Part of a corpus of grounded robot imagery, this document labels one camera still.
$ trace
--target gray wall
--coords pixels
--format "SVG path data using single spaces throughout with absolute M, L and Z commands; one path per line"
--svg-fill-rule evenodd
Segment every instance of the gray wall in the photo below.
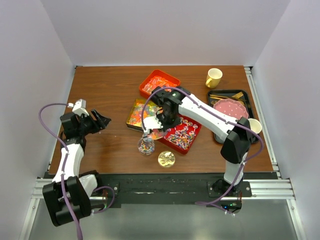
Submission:
M 289 0 L 41 0 L 76 65 L 252 66 Z
M 37 176 L 55 146 L 39 109 L 65 102 L 73 65 L 39 0 L 0 1 L 0 233 L 18 239 Z M 58 131 L 62 108 L 44 120 Z
M 253 67 L 283 177 L 310 240 L 320 239 L 320 1 L 291 0 Z

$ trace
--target brown tabletop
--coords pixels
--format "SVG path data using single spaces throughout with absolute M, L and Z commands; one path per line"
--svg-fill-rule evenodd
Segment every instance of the brown tabletop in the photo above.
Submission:
M 191 91 L 196 97 L 207 103 L 205 86 L 207 72 L 217 67 L 223 77 L 218 89 L 245 90 L 253 105 L 252 94 L 243 66 L 106 66 L 77 67 L 68 99 L 75 103 L 78 99 L 86 100 L 86 109 L 96 109 L 100 114 L 111 118 L 107 128 L 101 134 L 86 137 L 85 154 L 80 172 L 97 170 L 99 173 L 221 173 L 225 171 L 225 160 L 220 155 L 222 145 L 214 141 L 213 133 L 202 127 L 190 151 L 186 154 L 169 148 L 161 142 L 155 142 L 155 152 L 143 156 L 138 152 L 138 141 L 142 133 L 127 128 L 126 119 L 136 98 L 140 98 L 140 83 L 155 69 L 160 69 L 180 80 L 181 86 Z M 255 106 L 252 106 L 258 118 Z M 54 150 L 49 173 L 58 170 L 60 148 Z M 259 144 L 252 145 L 249 155 L 259 149 Z M 175 164 L 163 168 L 158 164 L 158 155 L 162 151 L 171 151 L 175 155 Z M 246 172 L 272 171 L 268 150 L 246 165 Z

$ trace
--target wire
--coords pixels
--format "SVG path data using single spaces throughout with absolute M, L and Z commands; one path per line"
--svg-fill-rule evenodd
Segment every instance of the wire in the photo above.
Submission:
M 77 238 L 78 240 L 83 240 L 84 237 L 83 237 L 83 234 L 82 234 L 82 230 L 81 230 L 81 226 L 80 226 L 80 221 L 78 220 L 75 212 L 73 211 L 72 209 L 72 206 L 70 204 L 70 201 L 67 197 L 67 191 L 66 191 L 66 186 L 65 186 L 65 168 L 66 168 L 66 163 L 67 163 L 67 159 L 68 159 L 68 155 L 69 155 L 69 149 L 68 149 L 68 146 L 65 144 L 65 142 L 62 140 L 61 137 L 57 136 L 53 131 L 51 131 L 47 125 L 44 123 L 43 119 L 42 119 L 42 116 L 41 116 L 41 113 L 44 109 L 48 108 L 48 107 L 51 107 L 51 106 L 68 106 L 68 104 L 66 103 L 51 103 L 51 104 L 47 104 L 45 106 L 43 106 L 39 113 L 38 113 L 38 118 L 39 118 L 39 121 L 41 123 L 41 125 L 45 128 L 45 130 L 47 130 L 55 139 L 57 139 L 61 144 L 62 146 L 65 148 L 66 150 L 66 154 L 64 156 L 64 159 L 63 159 L 63 162 L 62 162 L 62 167 L 61 167 L 61 190 L 62 190 L 62 196 L 63 196 L 63 199 L 65 201 L 65 204 L 66 204 L 66 207 L 68 208 L 69 212 L 70 212 L 70 215 L 75 223 L 75 227 L 76 227 L 76 235 L 77 235 Z M 96 213 L 102 213 L 104 212 L 105 210 L 107 210 L 108 208 L 111 207 L 111 205 L 114 203 L 114 200 L 115 200 L 115 192 L 114 190 L 109 187 L 109 186 L 102 186 L 102 187 L 98 187 L 96 188 L 95 190 L 93 190 L 93 192 L 96 192 L 100 189 L 111 189 L 112 191 L 112 200 L 111 200 L 111 203 L 104 209 L 102 210 L 99 210 L 97 212 L 94 212 L 95 214 Z
M 242 172 L 242 170 L 243 170 L 246 162 L 249 161 L 250 159 L 256 157 L 257 155 L 259 155 L 259 154 L 262 152 L 262 150 L 263 150 L 263 148 L 264 148 L 264 142 L 263 142 L 262 138 L 261 138 L 257 133 L 255 133 L 254 131 L 252 131 L 250 128 L 245 127 L 245 126 L 242 126 L 242 125 L 240 125 L 240 124 L 238 124 L 238 123 L 229 122 L 229 121 L 225 120 L 223 117 L 221 117 L 221 116 L 219 116 L 219 115 L 211 112 L 211 111 L 208 110 L 206 107 L 204 107 L 204 106 L 202 106 L 201 104 L 199 104 L 196 100 L 194 100 L 192 97 L 190 97 L 190 96 L 189 96 L 187 93 L 185 93 L 183 90 L 181 90 L 181 89 L 179 89 L 179 88 L 176 88 L 176 87 L 171 87 L 171 86 L 166 86 L 166 87 L 162 87 L 162 88 L 159 88 L 159 89 L 155 90 L 155 91 L 148 97 L 148 99 L 145 101 L 145 104 L 144 104 L 144 106 L 143 106 L 143 108 L 142 108 L 142 112 L 141 112 L 141 123 L 142 123 L 142 128 L 143 128 L 144 131 L 147 130 L 147 129 L 146 129 L 146 126 L 145 126 L 145 123 L 144 123 L 144 112 L 145 112 L 146 106 L 147 106 L 148 102 L 151 100 L 151 98 L 152 98 L 157 92 L 162 91 L 162 90 L 165 90 L 165 89 L 175 90 L 175 91 L 178 91 L 178 92 L 184 94 L 184 95 L 185 95 L 187 98 L 189 98 L 195 105 L 197 105 L 198 108 L 203 109 L 203 110 L 206 111 L 207 113 L 213 115 L 214 117 L 216 117 L 216 118 L 218 118 L 219 120 L 225 122 L 226 124 L 231 124 L 231 125 L 233 125 L 233 126 L 235 126 L 235 127 L 238 127 L 238 128 L 241 128 L 241 129 L 244 129 L 244 130 L 250 132 L 250 133 L 253 134 L 253 135 L 259 140 L 259 142 L 260 142 L 260 149 L 259 149 L 255 154 L 247 157 L 247 158 L 243 161 L 243 163 L 242 163 L 241 166 L 239 167 L 238 172 L 236 173 L 236 175 L 235 175 L 235 177 L 234 177 L 234 180 L 232 181 L 232 183 L 230 184 L 229 188 L 225 191 L 224 194 L 222 194 L 220 197 L 218 197 L 217 199 L 215 199 L 215 200 L 213 200 L 213 201 L 209 201 L 209 202 L 197 201 L 197 202 L 195 202 L 196 205 L 211 205 L 211 206 L 214 206 L 214 207 L 218 207 L 219 209 L 223 209 L 222 207 L 219 207 L 219 206 L 217 206 L 217 205 L 215 205 L 215 204 L 216 204 L 217 202 L 219 202 L 222 198 L 224 198 L 224 197 L 231 191 L 231 189 L 234 187 L 234 185 L 235 185 L 235 183 L 236 183 L 236 181 L 237 181 L 240 173 Z

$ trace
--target red tray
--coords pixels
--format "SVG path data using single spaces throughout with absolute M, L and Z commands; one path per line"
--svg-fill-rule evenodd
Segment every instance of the red tray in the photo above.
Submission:
M 189 117 L 182 116 L 182 115 L 180 115 L 180 117 L 182 117 L 182 118 L 184 118 L 184 119 L 187 119 L 189 122 L 192 123 L 192 125 L 196 124 L 196 125 L 198 126 L 197 129 L 194 129 L 192 126 L 189 126 L 189 130 L 187 131 L 187 134 L 189 134 L 190 131 L 194 131 L 194 132 L 195 132 L 195 136 L 194 136 L 192 142 L 190 143 L 189 147 L 188 147 L 187 149 L 183 149 L 182 147 L 174 144 L 173 142 L 171 142 L 171 141 L 169 141 L 169 140 L 167 139 L 171 134 L 175 134 L 175 131 L 176 131 L 176 130 L 183 130 L 183 129 L 184 129 L 184 126 L 187 126 L 186 123 L 182 123 L 182 125 L 176 126 L 175 129 L 174 129 L 174 128 L 171 128 L 170 131 L 168 131 L 168 133 L 166 134 L 166 136 L 163 137 L 163 138 L 158 139 L 158 141 L 161 142 L 161 143 L 163 143 L 163 144 L 165 144 L 165 145 L 167 145 L 168 147 L 170 147 L 170 148 L 178 151 L 178 152 L 181 153 L 181 154 L 187 154 L 188 151 L 190 150 L 192 144 L 194 144 L 194 142 L 195 142 L 195 140 L 196 140 L 196 138 L 197 138 L 197 136 L 198 136 L 198 134 L 199 134 L 199 132 L 200 132 L 200 129 L 201 129 L 202 125 L 201 125 L 200 123 L 198 123 L 197 121 L 189 118 Z
M 159 69 L 156 69 L 154 70 L 139 86 L 139 92 L 140 92 L 140 95 L 144 98 L 148 98 L 150 96 L 150 93 L 144 91 L 144 87 L 145 85 L 151 81 L 152 78 L 154 78 L 155 76 L 160 76 L 162 78 L 165 78 L 167 81 L 175 84 L 176 86 L 179 86 L 180 85 L 180 81 L 179 79 L 159 70 Z

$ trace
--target yellow mug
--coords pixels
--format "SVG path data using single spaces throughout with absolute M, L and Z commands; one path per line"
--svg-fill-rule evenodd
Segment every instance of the yellow mug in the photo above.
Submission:
M 222 71 L 218 68 L 211 68 L 208 71 L 208 75 L 206 76 L 205 85 L 208 88 L 214 89 L 222 78 Z

